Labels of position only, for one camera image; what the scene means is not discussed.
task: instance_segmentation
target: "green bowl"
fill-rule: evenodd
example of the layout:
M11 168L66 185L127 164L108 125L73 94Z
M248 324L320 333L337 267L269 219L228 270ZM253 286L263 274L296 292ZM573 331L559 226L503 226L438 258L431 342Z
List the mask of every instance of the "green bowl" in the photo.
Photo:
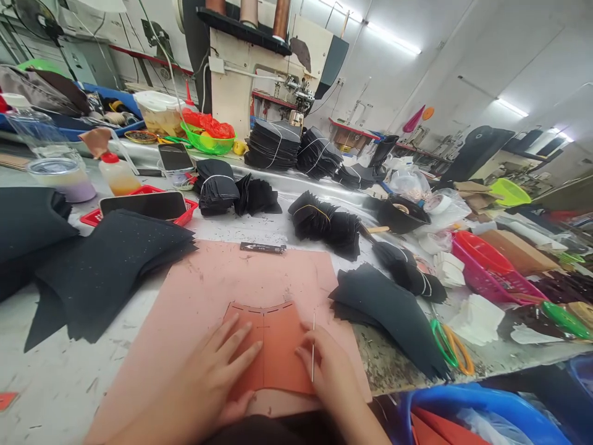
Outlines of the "green bowl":
M181 122L181 128L187 133L187 139L191 145L203 153L208 153L209 155L225 155L233 149L235 138L216 139L202 136L196 133L196 131L201 129L190 124L185 125L183 122Z

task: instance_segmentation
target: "wooden handle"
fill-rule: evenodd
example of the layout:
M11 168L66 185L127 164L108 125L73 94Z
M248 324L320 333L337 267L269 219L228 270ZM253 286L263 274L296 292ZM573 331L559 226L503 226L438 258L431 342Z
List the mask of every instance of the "wooden handle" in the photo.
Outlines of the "wooden handle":
M381 227L368 227L367 230L369 233L380 233L380 232L387 232L389 227L381 226Z

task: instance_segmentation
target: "stack of black fabric pieces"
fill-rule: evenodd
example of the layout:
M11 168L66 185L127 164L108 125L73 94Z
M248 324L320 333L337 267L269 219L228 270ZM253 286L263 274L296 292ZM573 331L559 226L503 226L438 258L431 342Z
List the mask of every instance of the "stack of black fabric pieces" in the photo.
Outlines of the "stack of black fabric pieces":
M95 343L146 274L194 252L193 232L126 210L105 216L90 236L35 272L40 291L25 352L68 326Z
M245 164L257 168L288 170L297 163L301 145L301 127L287 121L255 121L247 139L249 151L245 153Z
M338 283L329 296L337 318L377 328L429 379L451 379L415 296L367 263L340 270Z
M334 253L348 261L356 261L360 255L356 215L337 212L337 207L319 201L307 191L288 208L292 215L296 237L300 240L323 240Z
M72 206L45 187L0 189L0 302L26 286L35 269L75 244Z
M332 177L343 162L342 152L315 127L303 133L296 168L310 178Z
M233 169L219 159L204 159L196 163L198 180L193 191L200 197L200 211L204 216L226 213L239 198Z
M236 182L239 189L239 199L235 200L235 213L243 216L249 213L282 213L278 204L278 192L272 190L267 181L252 179L251 173L246 174Z
M374 242L372 250L399 286L417 297L424 297L430 303L445 302L445 287L437 277L418 269L414 255L409 250L400 249L384 241Z
M365 190L383 181L385 175L383 167L362 167L360 164L354 164L352 167L342 165L334 175L334 180L348 189Z

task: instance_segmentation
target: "human hand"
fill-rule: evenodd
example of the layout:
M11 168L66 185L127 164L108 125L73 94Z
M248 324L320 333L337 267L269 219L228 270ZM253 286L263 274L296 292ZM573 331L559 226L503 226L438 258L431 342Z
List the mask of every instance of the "human hand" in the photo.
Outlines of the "human hand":
M151 405L109 445L196 444L243 418L254 392L244 394L236 402L227 403L227 396L261 350L262 342L254 343L230 362L251 330L248 323L227 339L237 320L235 315L206 335L158 403Z

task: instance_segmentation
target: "fluorescent light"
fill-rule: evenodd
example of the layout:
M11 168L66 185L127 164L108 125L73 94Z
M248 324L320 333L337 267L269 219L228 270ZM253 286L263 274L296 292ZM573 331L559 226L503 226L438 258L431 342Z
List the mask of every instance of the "fluorescent light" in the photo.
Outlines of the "fluorescent light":
M352 9L350 6L348 6L342 2L337 2L337 1L332 1L332 0L319 0L319 1L322 2L323 4L333 7L334 11L337 11L343 15L346 15L348 13L348 11L350 11L350 20L354 20L355 22L358 22L358 23L363 22L363 16L361 14L359 14L357 11Z
M417 46L414 46L410 42L407 42L403 39L400 39L399 37L394 36L389 31L385 31L383 28L381 28L378 25L375 25L372 22L369 22L369 28L371 30L375 31L377 34L379 34L384 39L392 41L392 42L398 44L399 46L401 46L402 48L405 48L407 51L411 52L415 56L417 56L418 54L420 54L422 52L422 50L420 48L418 48Z
M515 105L505 101L504 99L497 99L496 102L498 102L499 104L501 104L503 107L508 108L511 111L514 111L515 113L517 113L519 116L521 117L528 117L528 113L524 112L522 109L517 108Z

